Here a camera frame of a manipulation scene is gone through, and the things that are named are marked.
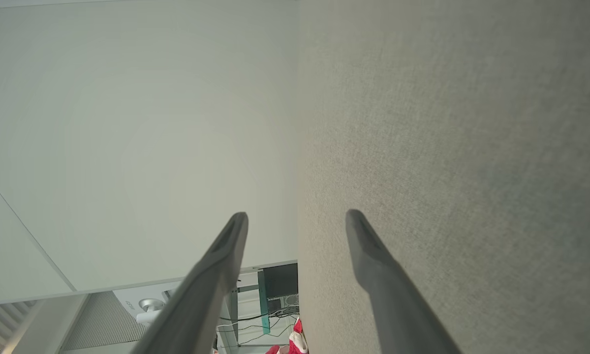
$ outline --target red fabric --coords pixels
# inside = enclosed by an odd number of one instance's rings
[[[301,325],[301,319],[297,320],[293,327],[293,334],[290,334],[291,340],[288,343],[288,354],[303,354],[299,347],[292,341],[293,335],[301,338],[301,333],[304,332],[304,327]]]
[[[277,352],[279,352],[279,345],[274,345],[268,350],[268,352],[266,352],[266,354],[277,354]]]

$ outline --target white wall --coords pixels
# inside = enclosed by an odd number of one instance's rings
[[[297,258],[297,6],[0,9],[0,192],[77,291],[185,276],[240,210],[243,266]]]

